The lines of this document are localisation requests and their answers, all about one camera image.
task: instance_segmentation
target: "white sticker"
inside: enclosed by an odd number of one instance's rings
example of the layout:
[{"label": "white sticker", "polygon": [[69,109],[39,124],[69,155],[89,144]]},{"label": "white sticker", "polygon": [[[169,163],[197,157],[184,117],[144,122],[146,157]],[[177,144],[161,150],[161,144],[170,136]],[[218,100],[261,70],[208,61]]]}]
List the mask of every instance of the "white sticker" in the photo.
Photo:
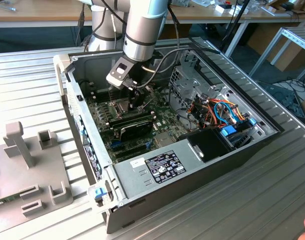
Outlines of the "white sticker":
[{"label": "white sticker", "polygon": [[134,168],[137,168],[137,167],[139,167],[139,166],[142,166],[142,165],[145,164],[144,158],[141,157],[141,158],[138,158],[138,159],[136,159],[136,160],[133,160],[133,161],[130,162],[130,164],[131,164],[131,166],[132,166],[133,169],[134,169]]},{"label": "white sticker", "polygon": [[180,171],[181,169],[183,169],[183,166],[181,165],[180,167],[177,168],[177,171]]}]

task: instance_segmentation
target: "gray plastic stand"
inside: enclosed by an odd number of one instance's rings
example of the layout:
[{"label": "gray plastic stand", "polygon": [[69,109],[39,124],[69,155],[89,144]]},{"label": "gray plastic stand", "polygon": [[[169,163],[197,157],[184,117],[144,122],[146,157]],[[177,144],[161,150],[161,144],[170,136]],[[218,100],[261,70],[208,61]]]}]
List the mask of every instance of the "gray plastic stand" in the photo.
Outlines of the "gray plastic stand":
[{"label": "gray plastic stand", "polygon": [[73,197],[56,134],[23,140],[20,122],[6,125],[0,145],[0,232],[70,204]]}]

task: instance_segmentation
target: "white desk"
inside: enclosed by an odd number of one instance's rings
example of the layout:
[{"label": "white desk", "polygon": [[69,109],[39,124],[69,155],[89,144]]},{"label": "white desk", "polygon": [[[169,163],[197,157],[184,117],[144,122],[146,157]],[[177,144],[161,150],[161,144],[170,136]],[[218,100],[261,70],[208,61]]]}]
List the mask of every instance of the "white desk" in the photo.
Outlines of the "white desk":
[{"label": "white desk", "polygon": [[[13,2],[13,7],[17,8],[17,12],[0,9],[0,28],[77,26],[81,11],[81,2],[77,0],[13,0]],[[212,5],[203,7],[191,2],[189,6],[188,8],[172,6],[181,24],[222,24],[231,20],[230,14],[220,14],[214,10]],[[231,56],[249,23],[289,23],[293,21],[297,21],[299,26],[305,26],[305,16],[300,16],[299,19],[290,16],[275,17],[263,10],[243,15],[240,19],[241,25],[225,55]],[[166,23],[173,24],[170,15]],[[91,11],[86,7],[85,25],[91,26],[91,24]]]}]

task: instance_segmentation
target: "open computer chassis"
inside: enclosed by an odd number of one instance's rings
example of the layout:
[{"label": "open computer chassis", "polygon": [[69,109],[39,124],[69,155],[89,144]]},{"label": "open computer chassis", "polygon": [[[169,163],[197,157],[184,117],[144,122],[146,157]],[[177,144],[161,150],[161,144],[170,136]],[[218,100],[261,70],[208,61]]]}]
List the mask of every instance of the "open computer chassis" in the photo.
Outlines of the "open computer chassis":
[{"label": "open computer chassis", "polygon": [[[82,142],[79,151],[87,157],[85,168],[91,169],[87,175],[93,184],[88,190],[93,211],[102,213],[109,234],[243,165],[283,131],[215,64],[216,54],[200,50],[200,45],[215,48],[200,38],[197,41],[181,41],[181,47],[194,50],[182,52],[173,70],[160,74],[144,89],[151,95],[129,116],[129,101],[105,80],[122,51],[62,55],[55,60],[68,79],[67,93],[60,83],[61,95],[74,120],[71,128],[77,129],[74,137],[81,139],[76,142]],[[156,55],[162,57],[174,48],[175,41],[160,41]],[[138,74],[141,70],[136,69],[133,77]],[[226,119],[231,117],[229,129],[201,127],[198,115],[203,109],[197,108],[196,99],[203,98],[234,102],[245,120],[233,120],[234,114],[222,106]],[[131,124],[115,127],[125,119]],[[133,131],[134,126],[141,127],[137,132],[142,135]],[[176,172],[168,170],[171,164]]]}]

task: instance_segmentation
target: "blue cable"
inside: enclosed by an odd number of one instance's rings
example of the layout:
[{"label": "blue cable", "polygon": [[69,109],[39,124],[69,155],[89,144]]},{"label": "blue cable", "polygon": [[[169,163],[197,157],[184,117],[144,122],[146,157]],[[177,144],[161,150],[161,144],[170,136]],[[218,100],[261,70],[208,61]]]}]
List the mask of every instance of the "blue cable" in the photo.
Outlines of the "blue cable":
[{"label": "blue cable", "polygon": [[222,102],[222,101],[216,103],[216,105],[214,106],[214,113],[216,114],[216,117],[217,117],[219,120],[221,120],[221,121],[225,122],[227,125],[229,125],[229,123],[228,123],[226,120],[224,120],[224,119],[222,119],[222,118],[220,118],[220,117],[218,116],[218,113],[217,113],[217,105],[218,105],[218,104],[225,105],[225,106],[228,108],[229,112],[231,113],[232,117],[233,117],[237,122],[239,122],[239,119],[238,119],[238,118],[236,117],[236,115],[232,112],[231,107],[230,107],[228,104],[226,104],[225,102]]},{"label": "blue cable", "polygon": [[219,115],[218,115],[218,113],[217,113],[217,105],[219,104],[219,102],[218,103],[216,103],[216,105],[214,106],[214,114],[216,114],[216,117],[219,119],[219,120],[221,120],[221,121],[223,121],[224,123],[226,123],[227,125],[229,125],[229,123],[226,121],[226,120],[224,120],[224,119],[222,119],[221,117],[219,117]]}]

